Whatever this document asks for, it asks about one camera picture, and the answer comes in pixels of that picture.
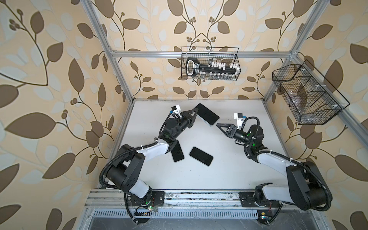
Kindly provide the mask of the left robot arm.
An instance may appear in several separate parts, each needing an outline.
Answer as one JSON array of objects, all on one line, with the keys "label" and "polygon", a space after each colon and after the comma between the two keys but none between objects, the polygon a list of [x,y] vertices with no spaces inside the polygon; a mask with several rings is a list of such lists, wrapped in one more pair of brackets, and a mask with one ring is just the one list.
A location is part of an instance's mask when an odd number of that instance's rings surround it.
[{"label": "left robot arm", "polygon": [[116,156],[101,170],[99,184],[105,188],[123,191],[126,195],[135,195],[148,202],[152,197],[152,188],[140,179],[144,162],[172,151],[179,151],[181,147],[177,137],[186,128],[194,125],[197,113],[197,108],[181,112],[178,105],[172,107],[155,141],[136,148],[127,144],[121,146]]}]

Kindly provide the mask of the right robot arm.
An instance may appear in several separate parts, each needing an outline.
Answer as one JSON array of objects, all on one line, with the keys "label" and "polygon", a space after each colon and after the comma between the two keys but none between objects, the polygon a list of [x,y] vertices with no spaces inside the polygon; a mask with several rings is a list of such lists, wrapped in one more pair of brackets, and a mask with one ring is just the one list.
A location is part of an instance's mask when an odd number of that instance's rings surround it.
[{"label": "right robot arm", "polygon": [[254,203],[264,207],[270,201],[294,205],[301,210],[327,211],[333,196],[314,163],[301,163],[263,145],[263,129],[259,118],[242,118],[238,126],[218,123],[217,128],[243,146],[246,157],[268,166],[287,179],[285,185],[260,184],[255,188]]}]

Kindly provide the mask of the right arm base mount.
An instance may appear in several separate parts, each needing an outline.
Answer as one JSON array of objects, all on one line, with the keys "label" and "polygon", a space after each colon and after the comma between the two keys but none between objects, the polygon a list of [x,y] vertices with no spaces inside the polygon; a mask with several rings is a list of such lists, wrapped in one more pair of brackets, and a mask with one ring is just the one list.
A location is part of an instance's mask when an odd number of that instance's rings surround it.
[{"label": "right arm base mount", "polygon": [[282,209],[282,203],[276,200],[268,200],[263,194],[262,188],[272,183],[264,183],[256,186],[253,192],[240,192],[239,199],[243,208],[263,208],[266,211],[257,212],[257,222],[261,225],[272,224]]}]

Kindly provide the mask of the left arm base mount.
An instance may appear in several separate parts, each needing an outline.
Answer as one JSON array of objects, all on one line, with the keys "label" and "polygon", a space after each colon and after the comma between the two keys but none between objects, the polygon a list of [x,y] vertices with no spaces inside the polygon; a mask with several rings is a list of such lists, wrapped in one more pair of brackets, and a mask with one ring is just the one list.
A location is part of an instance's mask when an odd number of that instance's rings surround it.
[{"label": "left arm base mount", "polygon": [[146,221],[145,217],[150,218],[152,212],[158,211],[158,207],[163,206],[165,198],[164,191],[148,191],[144,198],[139,198],[132,193],[124,194],[124,205],[126,212],[131,220],[139,225]]}]

